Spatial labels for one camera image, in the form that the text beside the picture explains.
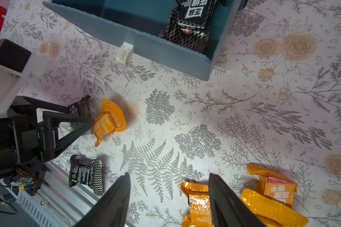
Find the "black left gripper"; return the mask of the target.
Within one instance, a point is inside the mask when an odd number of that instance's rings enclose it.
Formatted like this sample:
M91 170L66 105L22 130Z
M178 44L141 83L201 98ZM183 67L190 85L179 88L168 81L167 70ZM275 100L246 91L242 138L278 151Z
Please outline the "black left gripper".
M0 179L35 159L45 163L59 157L92 129L91 118L60 113L60 106L17 96L0 118Z

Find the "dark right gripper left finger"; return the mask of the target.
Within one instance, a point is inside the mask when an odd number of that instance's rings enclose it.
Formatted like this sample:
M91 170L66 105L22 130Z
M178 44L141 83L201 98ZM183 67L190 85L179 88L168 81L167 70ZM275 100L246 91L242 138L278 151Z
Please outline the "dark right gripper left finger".
M126 225L130 191L130 175L125 173L113 183L76 226L124 227Z

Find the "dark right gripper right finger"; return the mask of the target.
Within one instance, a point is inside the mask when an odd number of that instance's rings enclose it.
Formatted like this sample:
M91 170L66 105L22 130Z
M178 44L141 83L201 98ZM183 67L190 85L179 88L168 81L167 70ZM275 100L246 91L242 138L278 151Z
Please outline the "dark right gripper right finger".
M219 175L208 180L210 205L216 227L264 227Z

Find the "teal drawer cabinet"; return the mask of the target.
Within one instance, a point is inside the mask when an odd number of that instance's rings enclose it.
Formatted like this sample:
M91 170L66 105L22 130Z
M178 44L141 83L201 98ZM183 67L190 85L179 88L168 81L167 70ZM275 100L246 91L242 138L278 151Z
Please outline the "teal drawer cabinet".
M91 36L172 69L208 81L237 12L246 1L219 1L210 21L210 38L202 53L159 37L176 1L51 1L45 6Z

